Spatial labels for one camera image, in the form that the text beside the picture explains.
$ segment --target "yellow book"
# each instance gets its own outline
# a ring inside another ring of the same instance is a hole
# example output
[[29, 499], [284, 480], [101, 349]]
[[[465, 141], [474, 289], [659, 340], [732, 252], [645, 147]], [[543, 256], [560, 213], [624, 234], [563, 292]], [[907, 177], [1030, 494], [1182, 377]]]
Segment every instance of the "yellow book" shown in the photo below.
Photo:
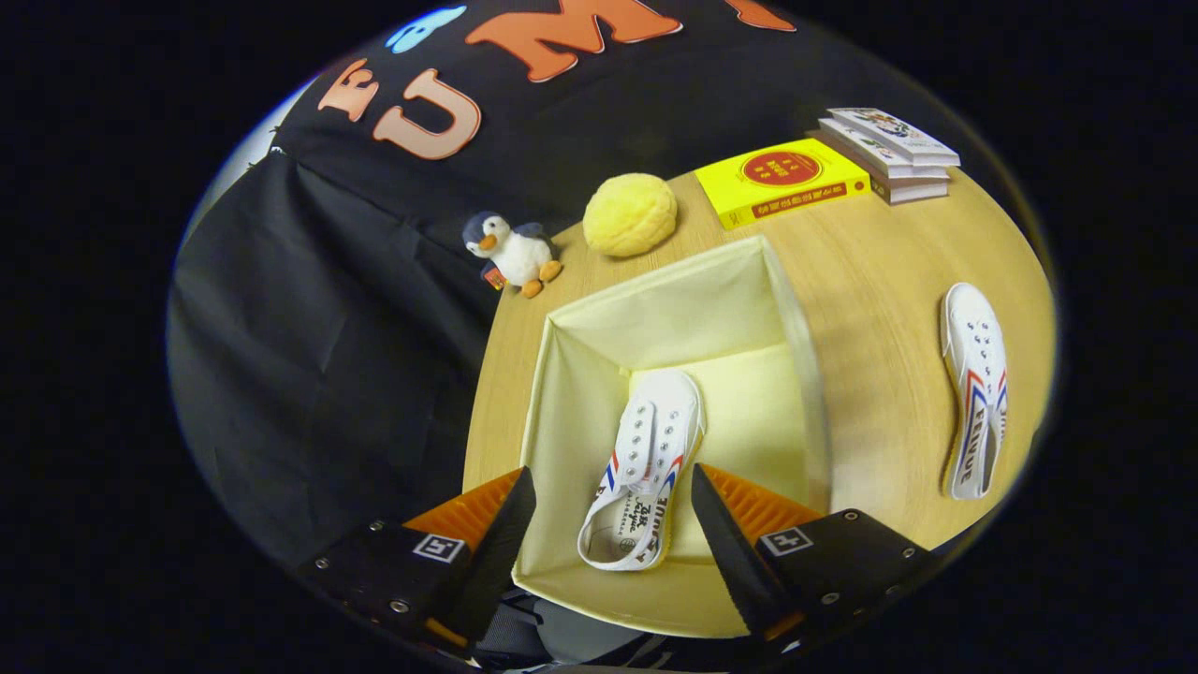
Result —
[[870, 174], [813, 138], [715, 162], [695, 171], [724, 229], [791, 208], [870, 193]]

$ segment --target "white sneaker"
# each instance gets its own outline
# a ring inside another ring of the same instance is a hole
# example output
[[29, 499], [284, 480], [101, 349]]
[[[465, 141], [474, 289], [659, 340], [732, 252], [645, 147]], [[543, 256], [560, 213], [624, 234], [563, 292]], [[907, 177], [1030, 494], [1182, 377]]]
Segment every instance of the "white sneaker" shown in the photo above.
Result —
[[706, 431], [698, 387], [680, 370], [651, 372], [619, 418], [616, 449], [579, 532], [579, 555], [604, 571], [665, 559], [671, 498]]
[[980, 499], [990, 492], [1006, 436], [1006, 350], [981, 290], [968, 283], [949, 287], [940, 345], [961, 411], [944, 491], [954, 499]]

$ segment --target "letter m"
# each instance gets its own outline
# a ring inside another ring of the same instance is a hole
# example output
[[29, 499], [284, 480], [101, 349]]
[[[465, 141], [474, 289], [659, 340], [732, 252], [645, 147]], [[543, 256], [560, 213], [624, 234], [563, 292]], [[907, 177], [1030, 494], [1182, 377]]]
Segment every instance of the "letter m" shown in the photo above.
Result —
[[599, 19], [616, 42], [642, 42], [682, 30], [682, 22], [654, 12], [636, 0], [559, 0], [562, 11], [507, 12], [471, 31], [466, 44], [491, 42], [528, 66], [530, 81], [546, 81], [573, 68], [579, 57], [553, 51], [546, 42], [591, 54], [604, 50]]

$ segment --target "black background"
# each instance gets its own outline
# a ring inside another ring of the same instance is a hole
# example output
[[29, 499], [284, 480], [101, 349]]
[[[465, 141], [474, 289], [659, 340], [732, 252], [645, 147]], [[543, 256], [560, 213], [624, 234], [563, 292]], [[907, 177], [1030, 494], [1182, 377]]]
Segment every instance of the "black background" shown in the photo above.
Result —
[[[1188, 497], [1170, 481], [1192, 463], [1174, 419], [1193, 395], [1168, 387], [1193, 342], [1193, 189], [1167, 177], [1184, 177], [1192, 144], [1184, 17], [1175, 4], [974, 5], [787, 4], [982, 129], [1036, 199], [1067, 310], [1053, 425], [1010, 508], [806, 667], [1180, 667], [1193, 524], [1168, 498]], [[23, 215], [10, 268], [28, 284], [12, 291], [6, 359], [12, 454], [28, 466], [10, 492], [18, 670], [420, 667], [304, 594], [220, 511], [175, 426], [162, 344], [171, 259], [228, 153], [326, 62], [420, 8], [10, 10], [23, 120], [8, 134]]]

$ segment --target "shoe sole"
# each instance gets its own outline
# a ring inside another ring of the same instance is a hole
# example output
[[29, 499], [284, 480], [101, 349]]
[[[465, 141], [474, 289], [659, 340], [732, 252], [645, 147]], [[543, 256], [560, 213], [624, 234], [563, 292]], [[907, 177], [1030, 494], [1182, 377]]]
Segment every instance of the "shoe sole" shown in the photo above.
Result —
[[[682, 462], [682, 467], [678, 468], [678, 480], [682, 480], [682, 474], [695, 463], [695, 455], [698, 454], [698, 448], [703, 444], [703, 437], [707, 436], [707, 409], [703, 407], [703, 399], [698, 394], [698, 385], [695, 381], [686, 375], [686, 382], [690, 383], [691, 389], [695, 390], [695, 400], [698, 401], [698, 436], [695, 437], [695, 445], [686, 454], [685, 461]], [[666, 514], [661, 517], [661, 529], [664, 534], [661, 535], [661, 552], [658, 553], [658, 558], [653, 560], [652, 564], [646, 566], [642, 571], [648, 571], [651, 569], [657, 569], [665, 563], [666, 555], [670, 554], [670, 542], [673, 540], [673, 529], [670, 527], [670, 522], [673, 520], [674, 503], [678, 499], [674, 498], [674, 493], [678, 491], [679, 486], [674, 485], [674, 491], [670, 492], [670, 503], [666, 504]]]

